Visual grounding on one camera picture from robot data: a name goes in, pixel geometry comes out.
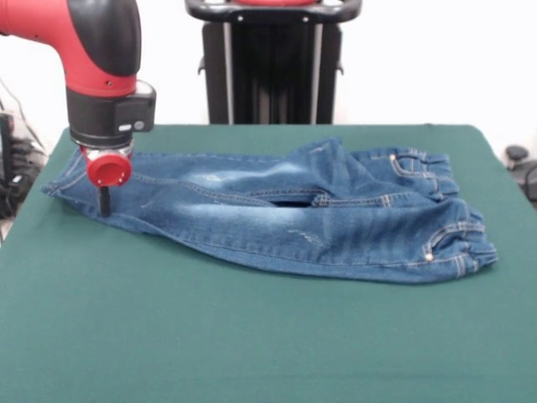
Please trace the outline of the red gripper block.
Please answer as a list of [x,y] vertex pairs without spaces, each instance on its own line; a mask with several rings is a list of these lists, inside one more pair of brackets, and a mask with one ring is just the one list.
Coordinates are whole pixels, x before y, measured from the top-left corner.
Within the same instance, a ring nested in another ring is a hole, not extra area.
[[133,142],[122,148],[93,149],[80,147],[86,161],[86,173],[89,181],[99,188],[99,215],[109,217],[111,214],[111,197],[109,187],[124,185],[132,173],[131,157]]

